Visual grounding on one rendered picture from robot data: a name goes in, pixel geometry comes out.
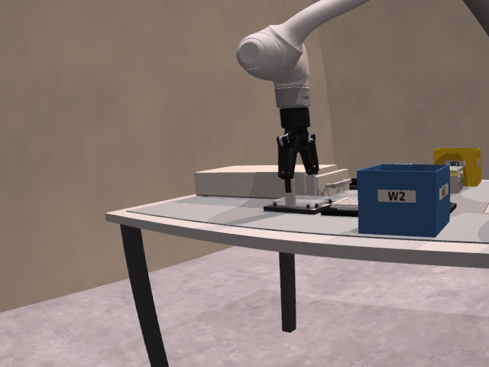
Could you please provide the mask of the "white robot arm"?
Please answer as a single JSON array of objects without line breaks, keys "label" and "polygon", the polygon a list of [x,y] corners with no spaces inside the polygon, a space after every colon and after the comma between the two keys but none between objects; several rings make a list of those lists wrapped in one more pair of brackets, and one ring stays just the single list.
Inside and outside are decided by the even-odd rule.
[{"label": "white robot arm", "polygon": [[[252,76],[274,82],[277,108],[311,106],[309,61],[303,44],[321,24],[370,0],[321,0],[238,45],[238,63]],[[489,0],[463,0],[489,37]]]}]

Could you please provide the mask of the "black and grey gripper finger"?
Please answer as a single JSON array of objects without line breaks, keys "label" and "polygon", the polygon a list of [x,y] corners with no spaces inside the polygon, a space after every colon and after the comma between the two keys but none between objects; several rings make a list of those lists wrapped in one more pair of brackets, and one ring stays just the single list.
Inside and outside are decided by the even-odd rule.
[{"label": "black and grey gripper finger", "polygon": [[299,152],[306,171],[306,195],[316,196],[316,174],[319,171],[316,136],[309,134],[309,137],[307,137],[307,135],[303,135],[303,142],[305,148],[300,148]]},{"label": "black and grey gripper finger", "polygon": [[284,179],[286,206],[296,206],[295,180],[293,179],[296,156],[300,150],[301,135],[296,136],[295,148],[290,148],[288,133],[277,137],[278,177]]}]

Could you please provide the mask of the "blue waste bin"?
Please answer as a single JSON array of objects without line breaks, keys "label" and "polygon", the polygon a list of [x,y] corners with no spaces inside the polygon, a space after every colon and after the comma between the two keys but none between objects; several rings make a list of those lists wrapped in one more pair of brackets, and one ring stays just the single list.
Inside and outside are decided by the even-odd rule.
[{"label": "blue waste bin", "polygon": [[435,238],[449,223],[449,164],[379,164],[357,182],[359,234]]}]

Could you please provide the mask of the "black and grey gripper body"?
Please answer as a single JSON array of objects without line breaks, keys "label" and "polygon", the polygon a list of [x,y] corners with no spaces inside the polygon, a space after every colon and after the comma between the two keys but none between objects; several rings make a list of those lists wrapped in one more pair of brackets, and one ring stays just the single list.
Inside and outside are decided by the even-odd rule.
[{"label": "black and grey gripper body", "polygon": [[[295,148],[296,136],[301,135],[300,148],[305,148],[303,135],[309,137],[307,127],[310,126],[309,108],[285,108],[280,109],[281,127],[285,129],[284,135],[288,133],[290,148]],[[306,127],[306,128],[303,128]]]}]

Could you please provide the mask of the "black flat plate with pegs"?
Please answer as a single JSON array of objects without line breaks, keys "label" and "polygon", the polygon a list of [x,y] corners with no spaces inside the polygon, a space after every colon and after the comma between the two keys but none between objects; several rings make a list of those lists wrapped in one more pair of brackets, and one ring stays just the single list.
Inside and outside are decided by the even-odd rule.
[{"label": "black flat plate with pegs", "polygon": [[264,206],[264,211],[268,212],[278,212],[278,213],[298,213],[298,214],[309,214],[309,215],[316,215],[320,213],[321,210],[329,208],[332,203],[336,201],[331,201],[329,199],[329,203],[318,206],[318,203],[315,204],[315,208],[309,208],[309,204],[306,205],[306,208],[300,208],[300,207],[288,207],[288,206],[277,206],[276,202],[273,202],[273,204]]}]

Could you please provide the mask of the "yellow open-top bin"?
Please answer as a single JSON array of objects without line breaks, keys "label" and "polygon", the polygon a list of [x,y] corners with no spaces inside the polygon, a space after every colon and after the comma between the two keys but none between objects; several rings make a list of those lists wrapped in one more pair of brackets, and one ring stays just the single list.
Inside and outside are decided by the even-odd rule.
[{"label": "yellow open-top bin", "polygon": [[480,148],[438,148],[433,150],[433,163],[463,167],[463,187],[477,187],[481,182]]}]

